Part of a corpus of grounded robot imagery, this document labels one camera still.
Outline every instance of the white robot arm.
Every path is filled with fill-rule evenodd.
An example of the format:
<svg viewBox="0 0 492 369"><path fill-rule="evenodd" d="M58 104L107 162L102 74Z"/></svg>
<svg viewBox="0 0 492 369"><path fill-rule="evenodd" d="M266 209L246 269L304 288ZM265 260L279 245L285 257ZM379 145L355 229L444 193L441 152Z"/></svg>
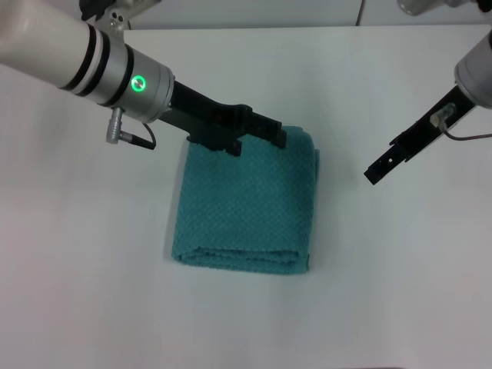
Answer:
<svg viewBox="0 0 492 369"><path fill-rule="evenodd" d="M242 135L279 148L282 124L247 105L223 105L175 81L171 70L125 44L122 26L160 0L81 0L83 19L73 19L42 0L0 0L0 63L111 108L106 141L153 150L146 125L162 120L211 150L241 154ZM153 142L121 130L127 115L146 125Z"/></svg>
<svg viewBox="0 0 492 369"><path fill-rule="evenodd" d="M440 5L460 6L470 0L398 0L409 15L420 15ZM475 0L487 20L491 20L491 0ZM454 69L456 86L414 125L391 143L391 148L364 173L377 184L403 161L409 161L441 135L455 141L490 138L492 135L458 138L448 132L476 106L492 108L492 32L485 36Z"/></svg>

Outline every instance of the teal towel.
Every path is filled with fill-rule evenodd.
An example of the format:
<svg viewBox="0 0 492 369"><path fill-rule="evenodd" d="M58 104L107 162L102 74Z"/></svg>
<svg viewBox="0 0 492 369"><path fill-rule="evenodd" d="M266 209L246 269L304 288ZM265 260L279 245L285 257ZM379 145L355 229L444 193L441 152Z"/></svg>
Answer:
<svg viewBox="0 0 492 369"><path fill-rule="evenodd" d="M301 128L284 129L285 149L248 135L239 158L190 145L176 261L273 274L308 271L319 155Z"/></svg>

